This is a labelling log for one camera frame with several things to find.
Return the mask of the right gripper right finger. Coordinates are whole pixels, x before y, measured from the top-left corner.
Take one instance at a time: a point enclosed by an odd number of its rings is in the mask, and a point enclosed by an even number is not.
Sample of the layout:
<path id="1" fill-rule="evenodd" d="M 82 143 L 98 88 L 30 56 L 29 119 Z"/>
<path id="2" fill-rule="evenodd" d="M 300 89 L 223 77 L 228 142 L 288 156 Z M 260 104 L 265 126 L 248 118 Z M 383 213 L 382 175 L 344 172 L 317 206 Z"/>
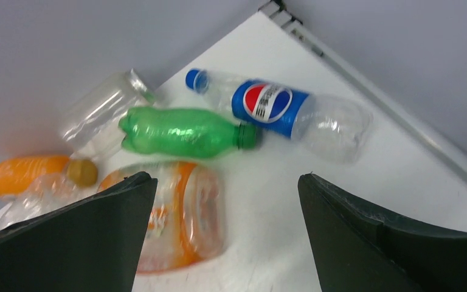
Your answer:
<path id="1" fill-rule="evenodd" d="M 322 291 L 467 291 L 467 232 L 398 214 L 313 173 L 297 187 Z"/>

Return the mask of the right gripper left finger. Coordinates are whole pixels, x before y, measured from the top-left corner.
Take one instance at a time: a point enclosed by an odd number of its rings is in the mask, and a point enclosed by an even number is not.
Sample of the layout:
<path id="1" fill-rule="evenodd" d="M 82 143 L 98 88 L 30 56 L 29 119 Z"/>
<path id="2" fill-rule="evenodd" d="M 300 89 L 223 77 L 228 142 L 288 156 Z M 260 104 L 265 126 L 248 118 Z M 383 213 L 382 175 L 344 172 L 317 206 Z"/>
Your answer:
<path id="1" fill-rule="evenodd" d="M 156 189 L 139 172 L 0 230 L 0 291 L 131 291 Z"/>

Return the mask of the pepsi bottle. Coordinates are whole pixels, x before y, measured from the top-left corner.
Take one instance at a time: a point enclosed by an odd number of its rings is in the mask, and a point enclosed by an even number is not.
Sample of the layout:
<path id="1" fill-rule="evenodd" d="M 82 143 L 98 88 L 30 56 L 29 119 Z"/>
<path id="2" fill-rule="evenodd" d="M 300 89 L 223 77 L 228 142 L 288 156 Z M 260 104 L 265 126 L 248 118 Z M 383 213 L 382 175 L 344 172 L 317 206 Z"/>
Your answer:
<path id="1" fill-rule="evenodd" d="M 354 163 L 373 122 L 357 102 L 259 78 L 191 69 L 185 84 L 217 113 L 281 134 L 331 162 Z"/>

